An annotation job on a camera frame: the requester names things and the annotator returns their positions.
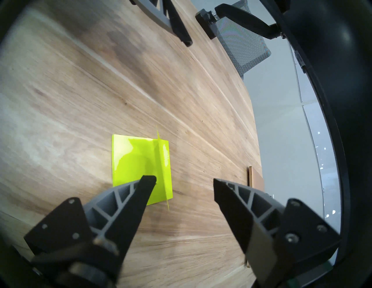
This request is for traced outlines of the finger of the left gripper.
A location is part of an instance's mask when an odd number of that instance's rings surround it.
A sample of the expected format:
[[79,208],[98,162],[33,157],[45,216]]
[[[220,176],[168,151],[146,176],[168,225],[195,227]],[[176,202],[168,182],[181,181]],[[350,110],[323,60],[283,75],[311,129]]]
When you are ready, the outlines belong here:
[[190,47],[193,41],[171,0],[137,0],[137,6],[158,26]]

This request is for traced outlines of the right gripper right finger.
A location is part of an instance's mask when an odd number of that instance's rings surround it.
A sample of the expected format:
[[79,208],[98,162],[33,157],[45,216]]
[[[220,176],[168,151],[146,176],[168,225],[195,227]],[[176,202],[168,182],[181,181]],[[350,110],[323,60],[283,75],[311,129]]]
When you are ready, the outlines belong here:
[[261,190],[222,179],[213,180],[213,190],[256,277],[253,286],[301,286],[299,277],[332,269],[328,260],[341,237],[301,200],[283,206]]

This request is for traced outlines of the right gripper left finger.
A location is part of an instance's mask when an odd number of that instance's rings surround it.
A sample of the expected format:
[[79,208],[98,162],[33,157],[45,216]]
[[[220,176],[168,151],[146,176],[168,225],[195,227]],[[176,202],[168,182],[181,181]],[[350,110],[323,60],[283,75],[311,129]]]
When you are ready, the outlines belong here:
[[68,198],[28,231],[24,240],[34,255],[94,238],[113,242],[125,255],[156,182],[156,176],[142,176],[100,193],[85,205],[78,197]]

